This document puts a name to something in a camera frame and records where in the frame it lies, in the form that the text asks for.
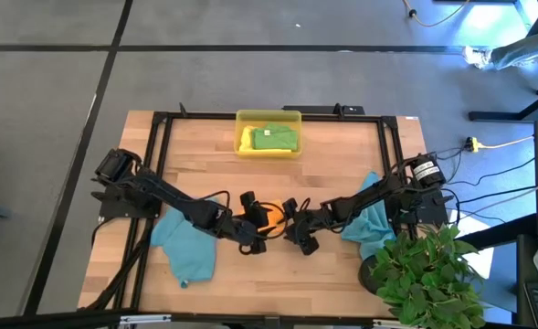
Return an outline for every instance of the green leaves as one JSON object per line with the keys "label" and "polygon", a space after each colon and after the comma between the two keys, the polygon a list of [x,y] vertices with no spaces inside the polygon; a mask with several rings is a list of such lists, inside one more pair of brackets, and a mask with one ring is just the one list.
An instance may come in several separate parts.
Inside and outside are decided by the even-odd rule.
{"label": "green leaves", "polygon": [[483,308],[469,284],[477,274],[461,257],[476,251],[454,241],[457,227],[438,232],[423,227],[426,236],[411,240],[401,232],[375,254],[371,275],[381,282],[376,294],[391,305],[390,313],[402,324],[431,329],[482,327]]}
{"label": "green leaves", "polygon": [[461,255],[465,255],[470,252],[478,252],[478,250],[470,245],[468,242],[456,240],[455,242],[455,252]]}

